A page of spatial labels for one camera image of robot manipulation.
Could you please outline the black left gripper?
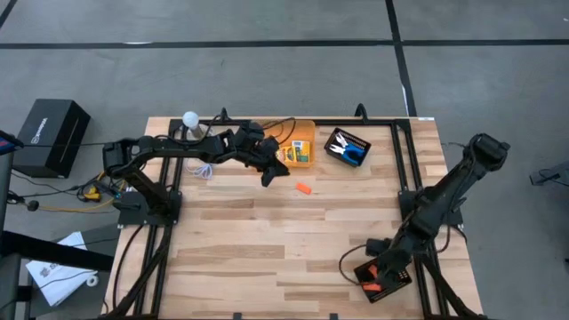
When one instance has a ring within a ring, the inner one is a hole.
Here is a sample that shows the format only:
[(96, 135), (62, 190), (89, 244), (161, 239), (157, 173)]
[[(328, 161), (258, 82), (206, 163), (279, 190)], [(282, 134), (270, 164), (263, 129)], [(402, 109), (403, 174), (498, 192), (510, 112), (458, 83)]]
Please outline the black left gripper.
[(277, 174), (288, 174), (288, 167), (276, 158), (278, 142), (272, 136), (265, 137), (263, 127), (254, 122), (239, 126), (234, 136), (235, 159), (246, 166), (265, 169), (261, 175), (261, 185), (268, 187)]

